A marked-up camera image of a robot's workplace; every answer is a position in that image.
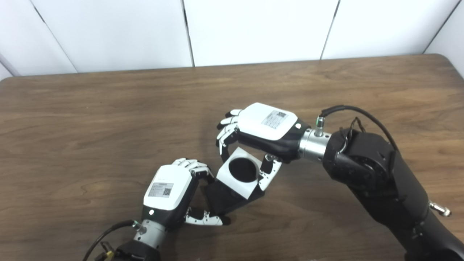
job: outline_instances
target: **white robotic hand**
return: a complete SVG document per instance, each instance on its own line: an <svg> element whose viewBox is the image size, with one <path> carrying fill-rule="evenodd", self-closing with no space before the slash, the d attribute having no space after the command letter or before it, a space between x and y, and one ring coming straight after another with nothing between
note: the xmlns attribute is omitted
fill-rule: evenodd
<svg viewBox="0 0 464 261"><path fill-rule="evenodd" d="M195 225L228 225L225 216L190 207L199 180L214 182L214 177L204 163L196 159L180 158L171 165L161 166L143 198L142 219L156 222L167 231L182 223Z"/></svg>
<svg viewBox="0 0 464 261"><path fill-rule="evenodd" d="M298 144L310 128L294 113L261 103L244 110L232 110L218 124L221 130L216 138L219 154L225 162L229 158L228 145L242 144L263 150L283 162L298 159Z"/></svg>

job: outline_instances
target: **silver metal cylinder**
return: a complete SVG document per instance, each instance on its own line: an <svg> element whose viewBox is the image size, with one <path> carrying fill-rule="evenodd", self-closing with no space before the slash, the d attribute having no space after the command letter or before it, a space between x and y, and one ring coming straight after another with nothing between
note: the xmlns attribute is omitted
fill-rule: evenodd
<svg viewBox="0 0 464 261"><path fill-rule="evenodd" d="M134 240L140 241L152 248L159 248L166 237L166 228L156 222L144 220L140 229L134 236Z"/></svg>
<svg viewBox="0 0 464 261"><path fill-rule="evenodd" d="M324 158L325 147L331 134L322 132L316 135L316 130L307 129L300 139L299 153L302 158L321 161Z"/></svg>
<svg viewBox="0 0 464 261"><path fill-rule="evenodd" d="M325 124L325 118L324 117L317 117L316 120L316 131L314 135L316 137L322 137L324 136L324 124Z"/></svg>
<svg viewBox="0 0 464 261"><path fill-rule="evenodd" d="M429 201L429 207L440 214L440 216L451 216L451 210L447 207L442 207L435 202Z"/></svg>

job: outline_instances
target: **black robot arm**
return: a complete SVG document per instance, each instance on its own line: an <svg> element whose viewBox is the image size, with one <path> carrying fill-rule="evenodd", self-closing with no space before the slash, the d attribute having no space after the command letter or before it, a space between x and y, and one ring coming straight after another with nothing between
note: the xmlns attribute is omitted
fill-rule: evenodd
<svg viewBox="0 0 464 261"><path fill-rule="evenodd" d="M373 219L388 227L405 248L407 261L464 261L464 245L430 207L442 215L451 213L429 201L401 154L381 136L348 129L336 132L322 164L331 178L350 188Z"/></svg>

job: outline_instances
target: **wooden table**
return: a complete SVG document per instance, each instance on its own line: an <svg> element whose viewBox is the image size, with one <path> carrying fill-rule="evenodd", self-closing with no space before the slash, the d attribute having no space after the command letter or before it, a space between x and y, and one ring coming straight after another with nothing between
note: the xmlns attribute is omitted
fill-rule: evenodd
<svg viewBox="0 0 464 261"><path fill-rule="evenodd" d="M452 209L441 220L464 240L464 81L444 57L417 55L6 79L1 259L81 260L109 226L140 218L161 165L190 157L217 171L216 124L254 102L311 124L335 104L371 112L429 197ZM331 115L326 130L354 115ZM200 190L193 204L205 205ZM264 198L230 217L228 227L182 227L166 240L163 260L398 261L404 253L344 185L309 161L283 166ZM116 247L133 235L119 230L108 239Z"/></svg>

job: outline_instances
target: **white wall panel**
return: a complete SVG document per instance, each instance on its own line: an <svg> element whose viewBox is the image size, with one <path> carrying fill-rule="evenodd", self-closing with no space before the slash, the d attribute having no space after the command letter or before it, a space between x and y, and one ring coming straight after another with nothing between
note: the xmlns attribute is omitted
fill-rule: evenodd
<svg viewBox="0 0 464 261"><path fill-rule="evenodd" d="M337 0L184 0L196 66L319 59Z"/></svg>
<svg viewBox="0 0 464 261"><path fill-rule="evenodd" d="M191 66L180 0L33 0L78 72Z"/></svg>
<svg viewBox="0 0 464 261"><path fill-rule="evenodd" d="M323 59L422 53L459 0L341 0Z"/></svg>
<svg viewBox="0 0 464 261"><path fill-rule="evenodd" d="M17 75L76 72L29 0L0 0L0 54Z"/></svg>
<svg viewBox="0 0 464 261"><path fill-rule="evenodd" d="M464 3L461 2L427 48L426 53L447 57L464 77Z"/></svg>
<svg viewBox="0 0 464 261"><path fill-rule="evenodd" d="M0 81L11 76L11 73L0 64Z"/></svg>

